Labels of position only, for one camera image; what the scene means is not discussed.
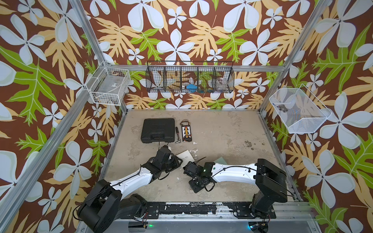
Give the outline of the teal jewelry box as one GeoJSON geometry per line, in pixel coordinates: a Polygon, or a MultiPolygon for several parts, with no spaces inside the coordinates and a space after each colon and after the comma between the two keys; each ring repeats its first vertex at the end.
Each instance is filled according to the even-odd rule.
{"type": "Polygon", "coordinates": [[[217,160],[215,160],[214,163],[222,164],[222,165],[227,165],[227,162],[222,157],[220,157],[217,160]]]}

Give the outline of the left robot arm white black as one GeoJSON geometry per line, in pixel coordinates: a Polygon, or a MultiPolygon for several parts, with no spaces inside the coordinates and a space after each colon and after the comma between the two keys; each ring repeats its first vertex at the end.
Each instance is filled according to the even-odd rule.
{"type": "Polygon", "coordinates": [[[153,181],[162,180],[162,173],[169,175],[182,163],[183,160],[174,155],[169,146],[159,148],[156,156],[134,173],[116,181],[99,180],[84,202],[75,209],[75,218],[95,233],[103,233],[117,219],[145,223],[144,219],[149,214],[146,211],[148,202],[134,192],[153,181]]]}

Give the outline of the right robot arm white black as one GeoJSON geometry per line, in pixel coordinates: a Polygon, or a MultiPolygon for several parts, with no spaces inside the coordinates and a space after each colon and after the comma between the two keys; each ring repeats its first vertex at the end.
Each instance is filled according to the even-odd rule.
{"type": "Polygon", "coordinates": [[[265,218],[272,215],[274,203],[288,201],[286,173],[266,159],[258,159],[249,165],[223,165],[208,162],[202,167],[196,162],[188,162],[184,174],[191,177],[189,186],[194,193],[206,190],[209,184],[237,182],[252,184],[259,191],[253,195],[252,202],[246,206],[237,206],[234,213],[237,218],[265,218]]]}

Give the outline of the white drawer jewelry box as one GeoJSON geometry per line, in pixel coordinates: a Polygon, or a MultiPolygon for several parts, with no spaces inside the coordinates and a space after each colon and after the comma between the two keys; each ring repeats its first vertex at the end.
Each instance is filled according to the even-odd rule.
{"type": "Polygon", "coordinates": [[[186,151],[178,154],[177,157],[179,159],[182,159],[182,165],[181,165],[182,167],[185,166],[185,165],[187,165],[188,162],[194,162],[195,161],[194,158],[193,158],[193,156],[189,152],[189,150],[186,150],[186,151]]]}

